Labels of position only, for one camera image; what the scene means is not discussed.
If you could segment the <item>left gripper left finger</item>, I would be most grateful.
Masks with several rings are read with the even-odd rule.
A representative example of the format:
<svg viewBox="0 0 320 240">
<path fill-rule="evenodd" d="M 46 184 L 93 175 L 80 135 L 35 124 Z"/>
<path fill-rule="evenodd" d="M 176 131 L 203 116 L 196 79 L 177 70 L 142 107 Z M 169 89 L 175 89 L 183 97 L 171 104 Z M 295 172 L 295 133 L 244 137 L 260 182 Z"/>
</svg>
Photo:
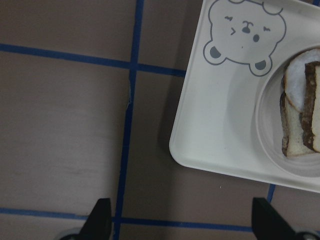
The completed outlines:
<svg viewBox="0 0 320 240">
<path fill-rule="evenodd" d="M 67 234 L 60 240 L 108 240 L 112 231 L 111 200 L 97 200 L 79 233 Z"/>
</svg>

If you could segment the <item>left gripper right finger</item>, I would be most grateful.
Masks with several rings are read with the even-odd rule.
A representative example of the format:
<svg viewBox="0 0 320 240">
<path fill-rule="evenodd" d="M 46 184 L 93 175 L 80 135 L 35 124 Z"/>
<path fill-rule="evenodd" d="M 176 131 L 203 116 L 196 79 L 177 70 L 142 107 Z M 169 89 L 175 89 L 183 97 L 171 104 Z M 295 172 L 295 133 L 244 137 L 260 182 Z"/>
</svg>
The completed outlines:
<svg viewBox="0 0 320 240">
<path fill-rule="evenodd" d="M 318 240 L 320 238 L 315 231 L 294 229 L 262 197 L 252 199 L 251 228 L 258 240 Z"/>
</svg>

